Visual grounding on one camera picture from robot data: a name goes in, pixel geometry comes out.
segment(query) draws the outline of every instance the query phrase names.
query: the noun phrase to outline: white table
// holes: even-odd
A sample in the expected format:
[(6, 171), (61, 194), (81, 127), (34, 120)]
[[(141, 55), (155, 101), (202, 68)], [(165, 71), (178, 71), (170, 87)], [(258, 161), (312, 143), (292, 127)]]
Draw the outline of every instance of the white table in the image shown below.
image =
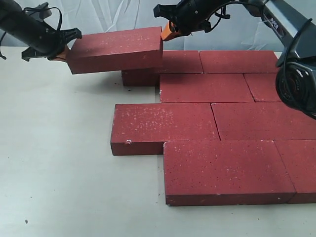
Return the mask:
[(314, 204), (165, 205), (162, 157), (110, 148), (114, 105), (155, 103), (155, 89), (27, 63), (23, 50), (0, 60), (0, 237), (316, 236)]

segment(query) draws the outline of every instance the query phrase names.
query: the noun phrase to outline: brick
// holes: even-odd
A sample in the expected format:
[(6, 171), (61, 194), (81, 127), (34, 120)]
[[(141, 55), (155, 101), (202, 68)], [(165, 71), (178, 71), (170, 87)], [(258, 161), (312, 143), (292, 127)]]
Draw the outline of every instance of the brick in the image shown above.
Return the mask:
[(316, 203), (316, 141), (276, 141), (296, 189), (289, 203)]
[(295, 189), (273, 141), (175, 141), (164, 145), (166, 204), (287, 203)]
[(159, 74), (153, 69), (135, 69), (122, 71), (124, 86), (159, 86)]
[(254, 102), (243, 74), (165, 74), (162, 103)]
[(203, 73), (198, 51), (164, 51), (163, 66), (122, 71), (125, 86), (158, 86), (160, 74)]
[(205, 73), (277, 73), (272, 51), (201, 51)]
[(277, 74), (245, 74), (249, 89), (256, 102), (281, 102), (276, 90)]
[(316, 123), (282, 102), (212, 104), (222, 140), (314, 140)]
[(67, 56), (73, 74), (162, 66), (161, 27), (84, 35)]
[(116, 105), (111, 136), (115, 156), (160, 155), (163, 143), (219, 139), (209, 103)]

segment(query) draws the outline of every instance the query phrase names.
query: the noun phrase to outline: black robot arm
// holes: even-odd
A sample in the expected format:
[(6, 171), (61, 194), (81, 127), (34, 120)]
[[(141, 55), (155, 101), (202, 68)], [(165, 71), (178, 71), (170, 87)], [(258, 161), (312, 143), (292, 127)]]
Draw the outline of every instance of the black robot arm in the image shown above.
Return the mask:
[[(230, 18), (226, 7), (231, 4), (244, 5), (274, 31), (284, 45), (276, 64), (280, 68), (278, 95), (287, 106), (316, 119), (316, 26), (284, 0), (181, 0), (177, 5), (157, 5), (154, 16), (169, 20), (161, 33), (168, 41), (191, 32), (212, 31), (222, 19)], [(219, 21), (212, 27), (213, 14)]]
[(0, 0), (0, 29), (29, 46), (22, 52), (22, 59), (29, 61), (31, 58), (44, 57), (65, 61), (69, 50), (67, 43), (82, 37), (77, 28), (60, 29), (62, 15), (59, 9), (57, 29), (49, 26), (44, 19), (51, 15), (51, 9), (57, 8), (49, 8), (48, 3), (43, 3), (36, 8), (22, 9), (14, 0)]

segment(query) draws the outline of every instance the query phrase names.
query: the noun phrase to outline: white speckle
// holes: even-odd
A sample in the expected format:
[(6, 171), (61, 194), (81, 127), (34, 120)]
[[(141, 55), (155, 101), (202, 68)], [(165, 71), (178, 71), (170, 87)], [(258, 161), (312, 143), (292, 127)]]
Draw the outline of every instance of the white speckle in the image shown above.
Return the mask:
[(127, 140), (126, 142), (125, 142), (125, 145), (131, 145), (132, 144), (132, 140)]

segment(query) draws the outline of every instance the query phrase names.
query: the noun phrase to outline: white backdrop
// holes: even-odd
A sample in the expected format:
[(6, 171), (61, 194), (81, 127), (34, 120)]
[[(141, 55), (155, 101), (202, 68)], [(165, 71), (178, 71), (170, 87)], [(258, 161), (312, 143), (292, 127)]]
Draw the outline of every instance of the white backdrop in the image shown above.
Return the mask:
[[(63, 12), (63, 29), (79, 28), (83, 34), (118, 31), (150, 26), (165, 26), (166, 20), (154, 18), (157, 4), (176, 4), (180, 0), (47, 0)], [(315, 18), (316, 0), (286, 0), (308, 18)], [(22, 7), (35, 7), (44, 0), (17, 0)], [(230, 20), (222, 20), (211, 33), (193, 33), (192, 36), (174, 39), (164, 44), (173, 50), (273, 50), (283, 46), (260, 19), (253, 18), (243, 6), (228, 6)], [(47, 19), (56, 26), (58, 13)], [(4, 46), (23, 46), (11, 36), (6, 36)]]

